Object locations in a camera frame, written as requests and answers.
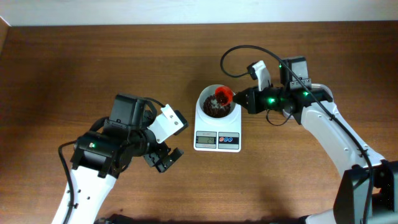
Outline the orange measuring scoop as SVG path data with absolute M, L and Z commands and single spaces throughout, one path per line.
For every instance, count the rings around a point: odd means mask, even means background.
M 226 106 L 232 102 L 234 93 L 227 86 L 219 86 L 215 90 L 215 96 L 216 96 L 217 102 L 221 106 Z

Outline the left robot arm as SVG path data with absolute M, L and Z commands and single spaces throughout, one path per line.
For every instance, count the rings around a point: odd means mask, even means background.
M 134 157 L 143 157 L 160 173 L 182 155 L 165 140 L 187 128 L 181 112 L 160 105 L 153 98 L 118 94 L 109 116 L 98 119 L 91 128 L 69 145 L 74 152 L 68 166 L 58 148 L 67 178 L 64 195 L 53 223 L 94 223 L 97 214 L 120 174 Z

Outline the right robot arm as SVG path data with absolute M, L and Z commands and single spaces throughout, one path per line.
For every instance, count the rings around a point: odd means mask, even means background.
M 397 223 L 397 162 L 389 162 L 366 144 L 344 120 L 331 91 L 314 85 L 304 57 L 279 65 L 274 87 L 263 61 L 248 66 L 258 85 L 233 101 L 250 114 L 271 110 L 294 117 L 320 143 L 337 168 L 341 183 L 333 208 L 302 218 L 302 223 Z

